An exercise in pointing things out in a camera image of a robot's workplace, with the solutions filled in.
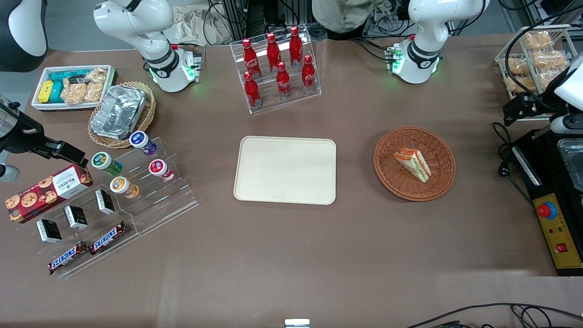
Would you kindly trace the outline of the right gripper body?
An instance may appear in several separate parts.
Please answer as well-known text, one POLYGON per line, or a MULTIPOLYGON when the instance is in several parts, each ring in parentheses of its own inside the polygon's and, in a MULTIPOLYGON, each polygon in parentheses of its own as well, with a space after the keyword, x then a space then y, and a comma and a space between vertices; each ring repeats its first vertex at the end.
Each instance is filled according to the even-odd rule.
POLYGON ((44 127, 19 110, 18 102, 0 98, 1 150, 13 154, 30 152, 44 140, 44 127))

